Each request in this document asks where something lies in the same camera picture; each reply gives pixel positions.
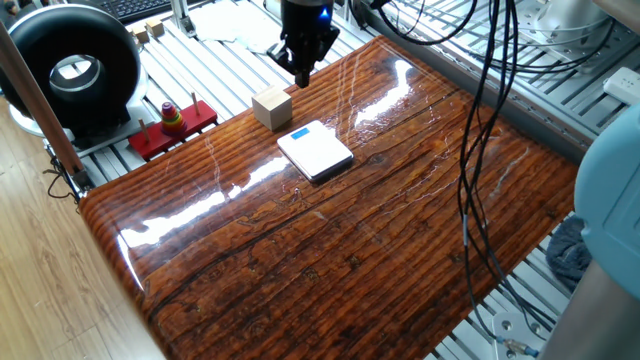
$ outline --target keyboard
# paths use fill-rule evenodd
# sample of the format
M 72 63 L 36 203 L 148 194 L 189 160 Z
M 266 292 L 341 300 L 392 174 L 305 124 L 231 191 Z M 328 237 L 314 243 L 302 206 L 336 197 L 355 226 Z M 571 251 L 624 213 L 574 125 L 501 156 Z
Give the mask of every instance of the keyboard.
M 202 0 L 187 0 L 187 4 L 199 1 Z M 170 0 L 92 0 L 92 2 L 124 25 L 171 11 Z

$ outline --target wooden pole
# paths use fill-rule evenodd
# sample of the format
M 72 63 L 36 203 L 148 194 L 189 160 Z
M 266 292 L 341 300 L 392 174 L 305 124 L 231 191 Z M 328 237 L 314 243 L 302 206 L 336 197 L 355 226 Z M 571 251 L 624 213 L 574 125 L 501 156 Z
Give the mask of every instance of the wooden pole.
M 196 100 L 196 93 L 191 92 L 191 99 L 193 99 L 193 107 L 196 108 L 196 115 L 200 115 L 200 108 L 198 107 L 198 100 Z
M 147 142 L 151 141 L 151 138 L 149 138 L 149 131 L 147 130 L 147 126 L 144 124 L 144 121 L 142 121 L 142 119 L 138 119 L 138 124 L 140 124 L 140 129 L 142 129 L 144 139 L 147 140 Z
M 83 166 L 78 154 L 76 154 L 71 142 L 64 134 L 58 118 L 53 113 L 53 109 L 51 109 L 22 55 L 20 55 L 7 29 L 1 22 L 0 67 L 16 89 L 22 102 L 27 106 L 33 119 L 40 126 L 60 163 L 71 175 L 82 171 Z

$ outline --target blue label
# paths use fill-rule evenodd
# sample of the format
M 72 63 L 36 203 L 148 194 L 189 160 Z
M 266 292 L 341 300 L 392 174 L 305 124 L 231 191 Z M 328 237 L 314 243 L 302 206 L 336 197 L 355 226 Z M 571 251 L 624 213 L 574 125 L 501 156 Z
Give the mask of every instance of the blue label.
M 291 135 L 291 137 L 293 138 L 293 140 L 298 140 L 301 137 L 307 135 L 309 133 L 309 129 L 304 128 L 302 130 L 296 131 L 294 134 Z

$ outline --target glossy wooden tabletop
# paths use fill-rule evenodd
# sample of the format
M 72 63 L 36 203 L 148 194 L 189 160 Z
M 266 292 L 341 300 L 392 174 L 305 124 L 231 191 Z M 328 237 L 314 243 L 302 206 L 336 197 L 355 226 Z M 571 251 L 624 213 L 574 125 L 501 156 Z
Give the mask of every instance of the glossy wooden tabletop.
M 455 194 L 471 96 L 381 37 L 287 91 L 287 128 L 248 110 L 91 191 L 82 215 L 170 358 L 422 359 L 470 310 Z M 276 144 L 316 119 L 355 155 L 319 186 Z M 510 269 L 572 208 L 576 168 L 503 121 L 484 164 Z

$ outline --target wooden floor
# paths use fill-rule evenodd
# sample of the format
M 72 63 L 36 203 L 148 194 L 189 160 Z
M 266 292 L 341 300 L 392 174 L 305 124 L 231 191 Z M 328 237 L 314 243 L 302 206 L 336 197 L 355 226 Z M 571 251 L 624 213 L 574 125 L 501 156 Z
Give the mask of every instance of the wooden floor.
M 0 359 L 164 359 L 49 167 L 0 98 Z

